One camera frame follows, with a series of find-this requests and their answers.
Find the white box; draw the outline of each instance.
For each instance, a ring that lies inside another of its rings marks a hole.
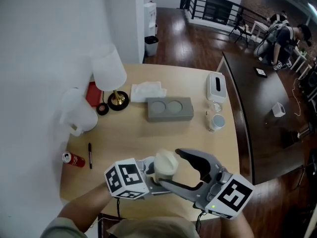
[[[272,108],[273,114],[275,117],[282,117],[285,115],[285,109],[282,104],[277,102],[274,107]]]
[[[113,197],[137,199],[149,193],[133,158],[115,162],[105,171],[105,179]]]
[[[224,103],[227,98],[226,81],[221,73],[211,72],[207,77],[207,99]]]

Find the table lamp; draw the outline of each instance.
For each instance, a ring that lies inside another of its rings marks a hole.
[[[90,53],[93,74],[96,86],[104,91],[113,91],[108,98],[108,106],[115,111],[125,109],[129,104],[129,96],[122,91],[117,91],[126,79],[127,73],[124,70],[120,56],[114,44],[97,48]],[[104,102],[99,104],[97,112],[100,115],[108,113],[109,109]]]

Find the black pen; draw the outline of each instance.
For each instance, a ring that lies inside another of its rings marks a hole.
[[[89,166],[90,166],[90,169],[92,169],[93,168],[93,161],[91,158],[91,143],[88,144],[88,154],[89,154]]]

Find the soda can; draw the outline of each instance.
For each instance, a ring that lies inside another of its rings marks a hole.
[[[63,161],[66,164],[82,168],[85,165],[85,159],[70,152],[63,153]]]

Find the white tissue box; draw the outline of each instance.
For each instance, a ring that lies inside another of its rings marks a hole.
[[[207,77],[207,99],[224,103],[227,98],[226,81],[222,74],[211,72]]]

